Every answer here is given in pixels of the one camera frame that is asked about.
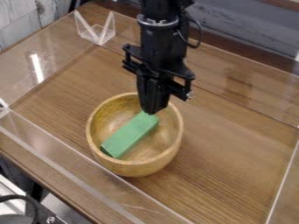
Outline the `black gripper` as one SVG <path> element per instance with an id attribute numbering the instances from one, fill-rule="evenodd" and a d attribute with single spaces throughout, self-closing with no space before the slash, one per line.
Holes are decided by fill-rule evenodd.
<path id="1" fill-rule="evenodd" d="M 186 101 L 193 94 L 195 74 L 185 64 L 190 18 L 153 19 L 139 16 L 141 45 L 123 45 L 123 67 L 137 75 L 139 101 L 147 114 L 169 106 L 171 96 Z"/>

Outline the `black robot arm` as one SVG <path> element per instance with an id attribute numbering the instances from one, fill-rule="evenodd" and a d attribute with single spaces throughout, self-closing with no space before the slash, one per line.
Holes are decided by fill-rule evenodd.
<path id="1" fill-rule="evenodd" d="M 123 45 L 123 67 L 137 75 L 141 107 L 154 115 L 169 106 L 171 95 L 191 98 L 195 74 L 185 64 L 190 22 L 186 9 L 194 0 L 141 0 L 141 45 Z"/>

